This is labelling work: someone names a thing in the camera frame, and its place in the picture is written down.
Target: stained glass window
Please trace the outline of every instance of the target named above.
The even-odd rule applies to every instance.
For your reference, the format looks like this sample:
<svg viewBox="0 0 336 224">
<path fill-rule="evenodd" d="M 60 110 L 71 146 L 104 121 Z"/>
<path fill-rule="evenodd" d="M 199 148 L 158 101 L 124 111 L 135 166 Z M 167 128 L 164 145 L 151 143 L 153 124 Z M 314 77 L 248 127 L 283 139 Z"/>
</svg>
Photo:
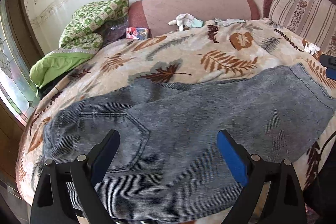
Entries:
<svg viewBox="0 0 336 224">
<path fill-rule="evenodd" d="M 29 78 L 29 70 L 23 61 L 9 27 L 5 0 L 0 1 L 0 98 L 26 125 L 37 106 L 36 86 Z"/>
</svg>

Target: lime green cloth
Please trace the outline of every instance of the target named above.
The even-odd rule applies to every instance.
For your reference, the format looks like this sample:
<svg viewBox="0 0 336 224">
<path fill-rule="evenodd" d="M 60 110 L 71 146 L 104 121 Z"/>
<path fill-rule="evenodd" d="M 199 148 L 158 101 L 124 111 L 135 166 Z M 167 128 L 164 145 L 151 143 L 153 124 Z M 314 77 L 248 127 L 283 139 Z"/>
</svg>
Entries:
<svg viewBox="0 0 336 224">
<path fill-rule="evenodd" d="M 103 38 L 93 31 L 108 20 L 127 16 L 128 5 L 129 0 L 107 0 L 80 7 L 65 27 L 59 39 L 59 49 L 48 53 L 31 67 L 31 81 L 38 88 L 42 88 L 56 77 L 95 56 Z"/>
<path fill-rule="evenodd" d="M 64 72 L 91 59 L 92 56 L 93 54 L 82 52 L 60 52 L 45 56 L 31 68 L 30 79 L 38 88 L 42 88 Z"/>
</svg>

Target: gray garment on sofa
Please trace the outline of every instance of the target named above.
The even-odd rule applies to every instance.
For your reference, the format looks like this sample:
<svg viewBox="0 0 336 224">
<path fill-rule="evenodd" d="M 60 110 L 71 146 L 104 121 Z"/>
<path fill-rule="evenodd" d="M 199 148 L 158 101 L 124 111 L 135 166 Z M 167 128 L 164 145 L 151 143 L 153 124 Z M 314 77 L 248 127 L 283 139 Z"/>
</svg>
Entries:
<svg viewBox="0 0 336 224">
<path fill-rule="evenodd" d="M 119 150 L 95 187 L 109 214 L 181 223 L 222 211 L 240 194 L 216 147 L 219 130 L 264 160 L 295 161 L 326 128 L 335 104 L 301 64 L 196 85 L 140 79 L 61 110 L 44 128 L 43 155 L 74 160 L 116 129 Z"/>
</svg>

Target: floral blanket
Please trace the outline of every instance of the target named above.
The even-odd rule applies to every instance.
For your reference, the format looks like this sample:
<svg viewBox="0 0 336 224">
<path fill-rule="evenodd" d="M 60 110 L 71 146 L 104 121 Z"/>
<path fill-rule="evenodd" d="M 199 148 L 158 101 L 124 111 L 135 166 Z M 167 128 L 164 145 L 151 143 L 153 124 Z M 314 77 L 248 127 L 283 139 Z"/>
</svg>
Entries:
<svg viewBox="0 0 336 224">
<path fill-rule="evenodd" d="M 30 118 L 16 163 L 21 196 L 32 204 L 43 168 L 43 128 L 58 111 L 73 102 L 129 85 L 139 77 L 161 83 L 192 84 L 250 78 L 267 68 L 300 62 L 329 95 L 336 97 L 336 81 L 326 77 L 326 69 L 319 63 L 321 52 L 310 55 L 303 50 L 307 44 L 307 40 L 265 18 L 228 27 L 208 21 L 202 28 L 146 40 L 123 39 L 108 45 L 63 78 L 43 98 Z M 294 163 L 302 189 L 314 180 L 317 169 L 322 168 L 333 142 L 326 146 L 318 166 L 319 150 L 334 131 L 335 116 L 312 148 Z M 266 185 L 256 207 L 256 215 L 261 213 L 267 190 Z M 195 220 L 195 223 L 221 223 L 228 211 Z"/>
</svg>

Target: clear plastic wrap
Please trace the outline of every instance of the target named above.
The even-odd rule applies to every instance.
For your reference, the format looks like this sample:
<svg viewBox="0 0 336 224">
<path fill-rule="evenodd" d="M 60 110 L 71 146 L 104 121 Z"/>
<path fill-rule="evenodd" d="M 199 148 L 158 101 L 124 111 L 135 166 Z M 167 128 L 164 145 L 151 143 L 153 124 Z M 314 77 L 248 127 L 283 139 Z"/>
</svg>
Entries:
<svg viewBox="0 0 336 224">
<path fill-rule="evenodd" d="M 108 20 L 95 32 L 103 37 L 102 48 L 112 42 L 126 37 L 126 28 L 128 27 L 128 17 L 120 20 Z"/>
</svg>

